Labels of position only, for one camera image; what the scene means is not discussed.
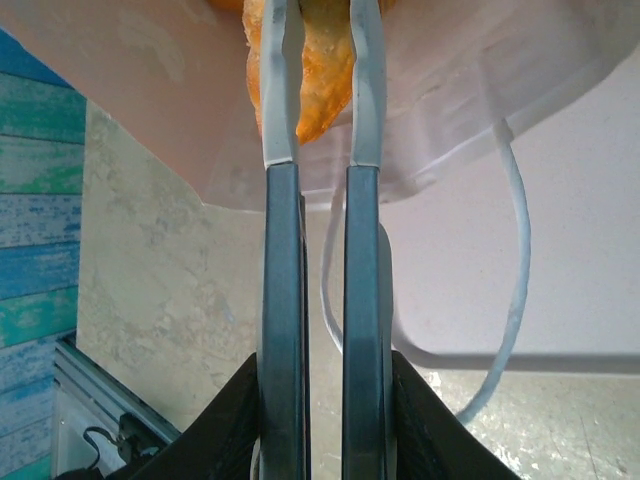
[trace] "orange fried snack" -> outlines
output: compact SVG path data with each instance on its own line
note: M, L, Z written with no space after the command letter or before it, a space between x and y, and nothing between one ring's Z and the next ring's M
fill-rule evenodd
M240 0L209 0L229 5ZM379 0L386 12L396 0ZM296 133L300 144L316 140L331 126L351 100L354 57L351 50L349 0L299 0L305 29L302 51L300 121ZM242 22L249 42L247 86L255 108L258 129L260 112L260 39L264 0L244 0Z

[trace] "marble surface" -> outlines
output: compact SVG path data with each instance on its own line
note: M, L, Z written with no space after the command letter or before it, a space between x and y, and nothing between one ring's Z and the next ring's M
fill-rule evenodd
M203 206L108 115L89 105L78 345L186 428L255 349L264 219ZM341 359L324 330L308 217L314 479L340 472ZM332 277L341 288L340 252ZM340 309L339 302L335 308ZM421 372L457 409L481 381ZM640 380L507 374L471 425L525 479L640 477Z

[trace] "wooden plank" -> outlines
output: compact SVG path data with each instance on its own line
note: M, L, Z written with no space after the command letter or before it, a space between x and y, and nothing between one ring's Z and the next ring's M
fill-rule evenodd
M53 376L0 394L0 437L51 418L53 398Z
M27 52L17 40L0 29L0 73L38 80L61 87L69 84L53 73L44 63Z
M0 194L0 248L80 241L80 195Z
M0 249L0 300L78 285L78 242Z
M51 455L16 470L2 480L49 480L51 478Z
M31 465L50 452L50 418L32 423L28 427L0 438L0 478Z
M86 100L75 90L0 74L0 134L84 143Z
M0 301L0 348L73 330L77 321L77 287Z
M0 393L21 388L53 375L53 353L60 335L0 350Z
M84 146L0 135L0 193L82 193Z

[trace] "black wire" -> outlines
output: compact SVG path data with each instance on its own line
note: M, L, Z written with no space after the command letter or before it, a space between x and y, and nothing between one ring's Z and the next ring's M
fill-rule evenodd
M93 449L96 451L96 459L91 463L91 465L89 465L89 467L87 468L87 470L93 470L96 465L98 465L98 462L100 461L100 449L98 448L98 445L96 444L95 440L93 440L93 438L91 438L89 436L90 433L99 433L100 435L102 435L104 438L107 439L107 441L109 443L111 443L112 445L116 445L117 443L116 441L113 439L113 437L111 436L111 434L105 430L102 427L87 427L84 431L84 433L82 434L82 438L84 438L84 440L93 447Z

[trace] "white cable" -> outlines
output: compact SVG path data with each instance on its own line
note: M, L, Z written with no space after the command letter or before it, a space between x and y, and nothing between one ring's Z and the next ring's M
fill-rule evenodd
M509 306L509 314L502 336L502 343L482 385L480 385L480 388L467 406L456 414L458 420L463 424L471 422L478 412L487 405L498 383L500 383L500 377L502 377L504 373L507 362L513 352L513 347L518 339L524 307L527 302L529 271L531 267L531 221L529 219L524 183L520 175L520 170L518 169L516 157L511 148L513 133L504 120L494 127L493 132L498 141L502 165L509 179L509 188L511 189L511 198L513 200L518 226L520 260L518 277L511 296L511 305Z
M498 142L502 164L509 180L509 188L511 190L516 223L518 226L520 259L518 277L511 297L511 305L509 307L502 343L491 367L489 368L489 371L487 372L487 376L482 382L482 385L469 403L456 414L458 420L463 424L471 422L478 412L487 405L491 396L495 392L498 383L500 383L500 378L502 377L509 358L511 357L513 347L520 331L520 325L522 324L524 307L527 301L529 272L531 268L531 222L529 219L524 183L522 181L522 176L520 175L520 170L518 169L513 149L511 148L513 133L504 120L494 126L493 132ZM329 335L331 335L331 338L340 353L342 353L342 331L340 330L338 322L331 311L328 283L338 226L342 219L343 201L344 184L340 184L336 189L331 202L331 219L329 221L329 227L327 228L327 236L325 238L322 251L322 281L320 286L324 322L327 330L329 331Z
M342 204L344 203L344 181L336 187L331 200L331 217L329 226L327 227L327 236L324 239L322 247L322 259L320 260L322 277L320 281L320 300L322 302L322 316L327 331L335 343L338 351L342 355L342 331L338 325L336 317L331 309L331 301L329 299L329 274L331 273L331 261L333 259L333 250L338 236L338 227L342 220Z

